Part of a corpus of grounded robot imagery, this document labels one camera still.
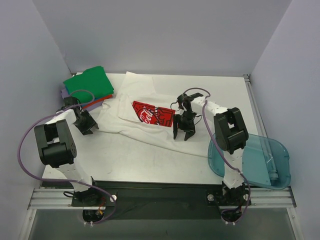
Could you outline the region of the white t-shirt red print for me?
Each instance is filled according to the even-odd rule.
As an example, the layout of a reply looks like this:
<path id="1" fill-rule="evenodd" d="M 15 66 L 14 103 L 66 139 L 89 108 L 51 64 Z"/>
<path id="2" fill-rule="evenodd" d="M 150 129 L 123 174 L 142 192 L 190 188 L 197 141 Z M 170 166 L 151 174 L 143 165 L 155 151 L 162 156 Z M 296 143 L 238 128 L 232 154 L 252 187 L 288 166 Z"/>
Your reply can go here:
<path id="1" fill-rule="evenodd" d="M 156 92 L 151 76 L 126 72 L 115 98 L 102 103 L 97 117 L 99 131 L 118 133 L 131 139 L 168 150 L 206 157 L 210 136 L 204 123 L 196 133 L 184 140 L 180 131 L 173 138 L 173 115 L 170 108 L 176 96 Z"/>

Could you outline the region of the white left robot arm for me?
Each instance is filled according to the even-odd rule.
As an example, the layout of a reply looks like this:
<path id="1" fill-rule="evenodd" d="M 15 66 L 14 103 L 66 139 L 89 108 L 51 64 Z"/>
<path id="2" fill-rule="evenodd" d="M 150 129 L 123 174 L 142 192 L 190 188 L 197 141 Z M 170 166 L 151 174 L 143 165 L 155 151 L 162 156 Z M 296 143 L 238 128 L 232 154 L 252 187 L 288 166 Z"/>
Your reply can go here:
<path id="1" fill-rule="evenodd" d="M 39 157 L 45 166 L 57 169 L 72 180 L 76 199 L 95 206 L 101 201 L 101 193 L 93 188 L 94 179 L 76 160 L 77 148 L 70 126 L 75 126 L 83 136 L 93 134 L 92 129 L 99 127 L 90 113 L 79 106 L 80 101 L 76 97 L 66 97 L 63 103 L 64 106 L 57 112 L 59 115 L 34 127 Z"/>

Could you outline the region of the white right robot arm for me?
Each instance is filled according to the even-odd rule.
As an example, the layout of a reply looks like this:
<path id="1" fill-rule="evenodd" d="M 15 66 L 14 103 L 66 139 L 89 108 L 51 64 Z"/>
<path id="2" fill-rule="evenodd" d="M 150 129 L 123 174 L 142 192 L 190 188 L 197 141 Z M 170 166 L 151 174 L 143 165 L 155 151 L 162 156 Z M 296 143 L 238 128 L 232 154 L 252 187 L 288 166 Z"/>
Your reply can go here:
<path id="1" fill-rule="evenodd" d="M 180 113 L 173 117 L 173 138 L 177 138 L 178 131 L 185 133 L 185 141 L 193 137 L 196 133 L 194 120 L 197 115 L 202 116 L 211 141 L 224 162 L 222 200 L 227 204 L 244 200 L 243 153 L 249 133 L 240 109 L 220 106 L 198 92 L 192 95 L 184 92 L 177 97 L 176 103 Z"/>

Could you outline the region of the orange folded t-shirt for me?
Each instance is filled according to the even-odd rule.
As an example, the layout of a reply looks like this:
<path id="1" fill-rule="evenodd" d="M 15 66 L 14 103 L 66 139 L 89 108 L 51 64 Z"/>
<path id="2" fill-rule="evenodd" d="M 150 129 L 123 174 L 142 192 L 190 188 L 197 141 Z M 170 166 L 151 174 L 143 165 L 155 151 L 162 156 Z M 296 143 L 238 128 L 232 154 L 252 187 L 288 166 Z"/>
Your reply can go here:
<path id="1" fill-rule="evenodd" d="M 112 98 L 112 97 L 113 97 L 113 95 L 112 95 L 112 94 L 109 94 L 109 95 L 106 95 L 106 96 L 104 96 L 104 97 L 95 99 L 93 102 L 88 103 L 88 104 L 86 104 L 85 106 L 83 106 L 83 108 L 86 109 L 86 108 L 89 108 L 89 107 L 94 106 L 94 105 L 96 105 L 96 104 L 100 104 L 100 103 L 102 103 L 104 100 L 110 99 L 110 98 Z"/>

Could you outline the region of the teal plastic bin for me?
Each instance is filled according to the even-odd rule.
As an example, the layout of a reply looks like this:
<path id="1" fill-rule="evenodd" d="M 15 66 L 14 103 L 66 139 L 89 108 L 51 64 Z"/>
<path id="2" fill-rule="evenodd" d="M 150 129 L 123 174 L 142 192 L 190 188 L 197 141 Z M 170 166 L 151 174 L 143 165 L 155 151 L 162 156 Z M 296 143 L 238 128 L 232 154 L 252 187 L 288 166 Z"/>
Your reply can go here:
<path id="1" fill-rule="evenodd" d="M 242 156 L 242 171 L 250 185 L 283 190 L 291 184 L 290 155 L 279 141 L 249 134 Z"/>

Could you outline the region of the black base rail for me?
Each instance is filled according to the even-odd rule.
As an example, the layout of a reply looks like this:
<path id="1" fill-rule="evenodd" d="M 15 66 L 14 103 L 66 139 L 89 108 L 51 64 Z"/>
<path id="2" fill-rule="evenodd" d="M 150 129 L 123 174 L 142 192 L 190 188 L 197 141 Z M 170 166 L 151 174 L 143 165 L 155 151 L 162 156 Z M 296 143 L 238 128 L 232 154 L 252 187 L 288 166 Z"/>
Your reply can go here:
<path id="1" fill-rule="evenodd" d="M 222 195 L 219 184 L 175 184 L 98 181 L 104 192 L 97 199 L 80 201 L 68 182 L 45 182 L 44 188 L 62 190 L 72 207 L 82 207 L 85 220 L 238 220 L 251 199 Z"/>

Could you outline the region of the aluminium frame rail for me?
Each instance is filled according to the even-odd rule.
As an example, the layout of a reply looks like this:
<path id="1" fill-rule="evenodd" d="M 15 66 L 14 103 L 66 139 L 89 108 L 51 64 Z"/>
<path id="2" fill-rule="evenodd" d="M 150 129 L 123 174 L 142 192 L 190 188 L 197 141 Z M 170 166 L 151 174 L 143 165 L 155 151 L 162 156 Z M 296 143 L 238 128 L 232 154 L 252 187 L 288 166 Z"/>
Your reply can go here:
<path id="1" fill-rule="evenodd" d="M 223 223 L 208 195 L 221 177 L 206 158 L 166 150 L 113 133 L 74 134 L 80 161 L 117 204 L 90 226 L 84 207 L 63 195 L 66 183 L 35 189 L 21 239 L 301 240 L 292 190 L 254 187 L 252 203 L 235 226 Z"/>

